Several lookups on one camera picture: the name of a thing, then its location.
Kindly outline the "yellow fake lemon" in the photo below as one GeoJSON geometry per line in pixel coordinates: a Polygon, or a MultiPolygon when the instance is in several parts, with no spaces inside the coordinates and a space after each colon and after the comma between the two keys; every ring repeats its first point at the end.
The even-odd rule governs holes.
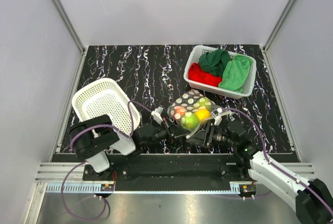
{"type": "Polygon", "coordinates": [[[210,112],[207,109],[199,109],[195,112],[195,115],[199,119],[199,121],[204,121],[210,117],[210,112]]]}

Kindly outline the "polka dot zip bag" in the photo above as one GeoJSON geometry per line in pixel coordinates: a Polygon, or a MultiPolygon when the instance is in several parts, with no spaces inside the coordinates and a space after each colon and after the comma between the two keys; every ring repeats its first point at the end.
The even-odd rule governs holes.
{"type": "MultiPolygon", "coordinates": [[[[180,119],[176,119],[173,116],[175,106],[182,106],[182,107],[187,109],[187,112],[195,113],[196,111],[201,109],[201,108],[197,108],[198,104],[196,103],[197,100],[200,99],[201,97],[205,97],[205,96],[203,96],[198,90],[191,89],[191,90],[185,92],[179,98],[177,98],[166,110],[166,113],[167,113],[168,117],[172,120],[172,123],[177,124],[178,126],[182,127],[181,126],[181,118],[182,117],[180,119]]],[[[217,108],[221,108],[214,101],[211,101],[211,102],[212,102],[212,105],[211,105],[211,109],[209,110],[210,113],[213,110],[217,109],[217,108]]],[[[199,130],[199,128],[201,128],[209,120],[214,120],[211,117],[211,115],[206,120],[199,121],[199,124],[197,125],[196,128],[190,129],[190,130],[186,129],[187,130],[187,135],[197,132],[199,130]]]]}

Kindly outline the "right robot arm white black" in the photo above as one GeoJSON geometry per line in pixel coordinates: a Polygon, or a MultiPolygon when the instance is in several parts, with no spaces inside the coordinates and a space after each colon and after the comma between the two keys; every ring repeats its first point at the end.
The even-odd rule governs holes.
{"type": "Polygon", "coordinates": [[[197,124],[186,136],[187,142],[201,147],[225,145],[233,150],[236,174],[265,185],[284,200],[301,223],[331,223],[332,195],[320,179],[309,180],[272,159],[251,141],[239,121],[231,121],[225,130],[212,121],[197,124]]]}

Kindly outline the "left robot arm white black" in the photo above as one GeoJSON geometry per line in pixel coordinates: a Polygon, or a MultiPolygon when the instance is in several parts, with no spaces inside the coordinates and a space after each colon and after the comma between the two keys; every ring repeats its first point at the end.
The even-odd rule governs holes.
{"type": "Polygon", "coordinates": [[[106,149],[112,148],[123,156],[138,155],[144,146],[161,140],[173,142],[189,134],[190,131],[165,117],[158,127],[145,123],[132,134],[126,134],[112,124],[108,115],[80,122],[69,130],[70,148],[79,161],[91,166],[100,180],[107,180],[112,175],[106,149]]]}

